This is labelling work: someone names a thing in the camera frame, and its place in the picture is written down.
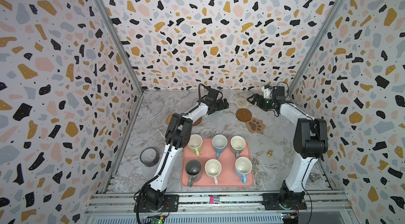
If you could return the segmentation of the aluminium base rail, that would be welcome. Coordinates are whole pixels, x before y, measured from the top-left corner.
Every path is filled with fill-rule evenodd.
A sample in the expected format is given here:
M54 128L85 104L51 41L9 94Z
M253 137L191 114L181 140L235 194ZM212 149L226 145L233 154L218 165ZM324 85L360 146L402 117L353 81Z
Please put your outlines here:
M131 193L97 194L83 224L357 224L343 191L310 191L301 203L282 208L275 191L174 192L157 211L136 214Z

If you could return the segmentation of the brown rattan woven coaster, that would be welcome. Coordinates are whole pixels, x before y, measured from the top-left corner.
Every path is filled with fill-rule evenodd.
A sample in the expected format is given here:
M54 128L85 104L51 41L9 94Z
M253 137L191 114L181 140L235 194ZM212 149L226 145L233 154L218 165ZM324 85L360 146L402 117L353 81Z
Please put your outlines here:
M172 117L173 117L173 114L169 115L169 116L166 118L166 124L167 124L167 125L170 124Z

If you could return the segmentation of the black tape roll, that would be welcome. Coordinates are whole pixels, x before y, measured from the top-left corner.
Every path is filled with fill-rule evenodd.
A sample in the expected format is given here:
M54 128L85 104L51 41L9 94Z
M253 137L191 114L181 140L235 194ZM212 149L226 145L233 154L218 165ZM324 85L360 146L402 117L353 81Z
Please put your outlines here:
M150 168L158 164L160 159L160 155L156 148L154 147L148 147L144 149L141 154L140 154L140 161L141 163Z

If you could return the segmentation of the multicolour woven coaster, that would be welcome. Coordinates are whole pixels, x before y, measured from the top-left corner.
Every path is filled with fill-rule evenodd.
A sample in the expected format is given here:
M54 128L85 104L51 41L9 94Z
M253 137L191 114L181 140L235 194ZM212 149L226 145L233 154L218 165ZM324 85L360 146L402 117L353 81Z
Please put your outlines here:
M238 109L247 109L249 107L249 102L247 99L244 98L237 98L235 100L235 106Z

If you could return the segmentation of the light brown wooden coaster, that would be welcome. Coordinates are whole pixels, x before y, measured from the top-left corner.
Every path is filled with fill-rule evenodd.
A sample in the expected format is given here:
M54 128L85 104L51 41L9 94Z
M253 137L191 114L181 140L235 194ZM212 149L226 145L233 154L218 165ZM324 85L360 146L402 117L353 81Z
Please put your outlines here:
M241 108L241 109L238 109L238 110L237 110L237 112L236 112L236 118L237 118L239 121L247 122L247 121L251 120L251 118L252 118L252 113L251 113L251 111L248 110L248 109Z

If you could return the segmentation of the grey mug back right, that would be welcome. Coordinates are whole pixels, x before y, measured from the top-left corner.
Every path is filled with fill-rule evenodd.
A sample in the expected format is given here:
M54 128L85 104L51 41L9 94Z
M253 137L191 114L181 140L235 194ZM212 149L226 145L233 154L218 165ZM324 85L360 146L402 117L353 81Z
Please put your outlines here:
M231 152L235 155L235 158L238 159L240 154L246 147L246 141L241 136L234 136L230 140Z

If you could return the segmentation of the cork paw coaster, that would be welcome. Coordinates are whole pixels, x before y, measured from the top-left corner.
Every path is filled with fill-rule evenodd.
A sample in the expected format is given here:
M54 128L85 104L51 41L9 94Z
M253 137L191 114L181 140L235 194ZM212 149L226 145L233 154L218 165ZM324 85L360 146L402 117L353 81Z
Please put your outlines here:
M252 118L249 121L245 122L245 125L250 133L263 134L266 128L262 120L257 118Z

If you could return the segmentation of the dark brown wooden coaster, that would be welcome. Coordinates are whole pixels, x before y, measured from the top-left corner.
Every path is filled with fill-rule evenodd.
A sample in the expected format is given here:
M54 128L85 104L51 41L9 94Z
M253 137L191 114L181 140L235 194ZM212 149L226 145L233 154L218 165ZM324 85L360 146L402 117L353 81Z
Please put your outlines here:
M193 127L201 124L201 122L202 122L202 117L200 117L196 122L193 123Z

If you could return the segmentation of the dark grey mug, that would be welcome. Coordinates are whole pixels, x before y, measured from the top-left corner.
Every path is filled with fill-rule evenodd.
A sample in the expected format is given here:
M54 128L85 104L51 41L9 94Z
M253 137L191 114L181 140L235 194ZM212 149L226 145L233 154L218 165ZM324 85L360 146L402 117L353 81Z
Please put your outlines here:
M187 173L187 186L192 187L195 182L198 182L202 177L202 164L196 159L192 159L186 163L185 171Z

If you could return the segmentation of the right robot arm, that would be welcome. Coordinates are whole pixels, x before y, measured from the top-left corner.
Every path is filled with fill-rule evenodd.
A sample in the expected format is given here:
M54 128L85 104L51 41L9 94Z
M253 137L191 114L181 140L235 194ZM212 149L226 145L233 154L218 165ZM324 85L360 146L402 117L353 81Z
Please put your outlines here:
M308 115L291 101L266 99L259 94L248 97L247 101L264 111L273 110L275 114L284 116L295 125L293 167L277 196L283 209L291 209L303 201L310 172L328 150L327 123L324 119Z

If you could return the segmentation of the blue mug back middle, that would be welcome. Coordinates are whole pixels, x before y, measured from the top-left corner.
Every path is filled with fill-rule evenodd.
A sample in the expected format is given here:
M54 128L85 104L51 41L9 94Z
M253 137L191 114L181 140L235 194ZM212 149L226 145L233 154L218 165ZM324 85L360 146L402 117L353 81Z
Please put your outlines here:
M212 139L212 145L216 153L216 159L223 153L227 147L228 139L224 135L216 135Z

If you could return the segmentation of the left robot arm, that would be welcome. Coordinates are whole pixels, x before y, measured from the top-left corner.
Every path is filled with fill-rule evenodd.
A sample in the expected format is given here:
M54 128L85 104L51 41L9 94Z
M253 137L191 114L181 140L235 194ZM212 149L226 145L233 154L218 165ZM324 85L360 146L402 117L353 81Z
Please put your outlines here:
M204 84L199 84L198 87L207 90L208 93L202 96L199 90L197 103L189 111L172 115L165 133L165 148L157 171L153 178L148 180L135 194L134 212L136 215L139 215L144 207L148 211L160 210L164 205L168 179L175 159L180 151L187 147L192 135L193 124L203 116L229 108L229 103L223 98L220 90Z

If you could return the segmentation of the small metal object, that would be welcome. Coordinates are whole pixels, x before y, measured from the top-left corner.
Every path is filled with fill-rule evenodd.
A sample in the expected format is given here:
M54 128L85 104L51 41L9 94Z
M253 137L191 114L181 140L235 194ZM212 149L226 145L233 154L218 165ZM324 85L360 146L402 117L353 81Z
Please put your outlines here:
M309 180L310 180L311 182L315 182L315 181L317 181L318 179L319 179L319 174L310 173L310 175L309 175Z

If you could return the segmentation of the light blue woven coaster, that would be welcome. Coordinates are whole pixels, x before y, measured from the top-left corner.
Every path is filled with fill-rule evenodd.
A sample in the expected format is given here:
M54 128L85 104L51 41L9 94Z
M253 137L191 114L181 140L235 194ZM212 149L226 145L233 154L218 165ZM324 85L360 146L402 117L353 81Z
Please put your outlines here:
M212 113L212 116L221 116L223 114L223 111L216 111Z

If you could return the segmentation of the green mug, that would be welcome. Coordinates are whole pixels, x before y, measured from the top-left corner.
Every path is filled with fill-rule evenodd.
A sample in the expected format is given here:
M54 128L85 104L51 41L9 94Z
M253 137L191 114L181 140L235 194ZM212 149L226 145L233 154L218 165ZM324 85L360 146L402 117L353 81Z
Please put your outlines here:
M198 157L200 157L202 145L203 145L203 139L200 135L192 134L190 136L190 140L188 143L188 149L190 150L190 152L192 152L195 155L197 155Z

